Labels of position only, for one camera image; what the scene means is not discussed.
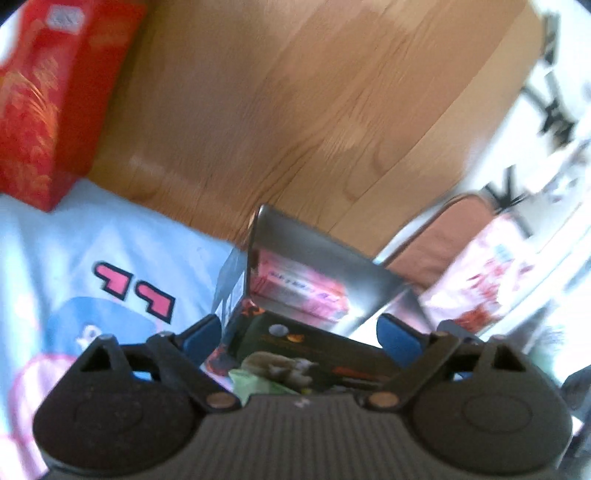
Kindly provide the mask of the wooden board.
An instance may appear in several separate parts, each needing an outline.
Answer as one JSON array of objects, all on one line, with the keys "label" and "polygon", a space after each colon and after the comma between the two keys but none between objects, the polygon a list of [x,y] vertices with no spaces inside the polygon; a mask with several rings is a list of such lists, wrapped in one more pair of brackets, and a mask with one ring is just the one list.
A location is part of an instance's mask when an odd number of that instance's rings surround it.
[{"label": "wooden board", "polygon": [[219,238],[272,204],[375,256],[482,156],[527,1],[153,1],[91,179]]}]

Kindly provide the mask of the large pink snack bag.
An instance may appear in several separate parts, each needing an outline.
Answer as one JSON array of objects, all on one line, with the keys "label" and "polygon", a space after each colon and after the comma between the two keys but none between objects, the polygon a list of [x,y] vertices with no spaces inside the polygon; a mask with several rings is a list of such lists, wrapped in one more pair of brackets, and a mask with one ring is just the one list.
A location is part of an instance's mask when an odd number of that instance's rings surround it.
[{"label": "large pink snack bag", "polygon": [[542,258],[509,214],[492,220],[442,277],[420,295],[434,326],[452,320],[478,334],[504,318],[531,291]]}]

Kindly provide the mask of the black sheep print box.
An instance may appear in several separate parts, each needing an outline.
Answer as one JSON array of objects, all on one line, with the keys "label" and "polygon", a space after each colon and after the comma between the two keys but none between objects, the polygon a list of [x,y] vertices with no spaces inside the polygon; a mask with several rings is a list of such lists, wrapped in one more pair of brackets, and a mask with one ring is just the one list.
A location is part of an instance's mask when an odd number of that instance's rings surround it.
[{"label": "black sheep print box", "polygon": [[[349,314],[332,322],[253,293],[253,252],[262,249],[344,284]],[[221,344],[205,369],[218,376],[250,369],[303,393],[373,390],[400,367],[381,349],[351,336],[408,289],[401,277],[358,251],[263,205],[219,272],[212,311],[221,319]]]}]

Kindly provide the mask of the red gift bag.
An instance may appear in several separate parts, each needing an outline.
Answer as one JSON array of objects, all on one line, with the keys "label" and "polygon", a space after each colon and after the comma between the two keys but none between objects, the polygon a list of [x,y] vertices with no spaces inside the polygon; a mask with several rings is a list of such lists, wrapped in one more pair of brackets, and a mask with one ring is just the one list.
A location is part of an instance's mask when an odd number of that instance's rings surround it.
[{"label": "red gift bag", "polygon": [[1,191],[50,211],[92,168],[142,1],[27,1],[1,68]]}]

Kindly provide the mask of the brown seat cushion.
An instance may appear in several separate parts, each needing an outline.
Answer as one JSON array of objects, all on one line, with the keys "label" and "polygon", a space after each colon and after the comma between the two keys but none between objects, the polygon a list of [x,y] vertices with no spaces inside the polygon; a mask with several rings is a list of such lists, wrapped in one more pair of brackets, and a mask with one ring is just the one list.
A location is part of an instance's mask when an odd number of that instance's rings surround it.
[{"label": "brown seat cushion", "polygon": [[475,193],[456,196],[394,250],[384,266],[426,291],[495,217],[485,197]]}]

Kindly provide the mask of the light green snack packet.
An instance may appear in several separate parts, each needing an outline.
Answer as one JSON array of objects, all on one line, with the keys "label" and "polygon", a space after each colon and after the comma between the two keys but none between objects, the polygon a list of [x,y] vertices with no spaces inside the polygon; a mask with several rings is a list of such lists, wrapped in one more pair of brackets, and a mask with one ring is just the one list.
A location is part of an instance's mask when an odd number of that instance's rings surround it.
[{"label": "light green snack packet", "polygon": [[297,395],[297,392],[279,383],[256,376],[249,371],[232,369],[228,372],[232,392],[245,406],[254,395]]}]

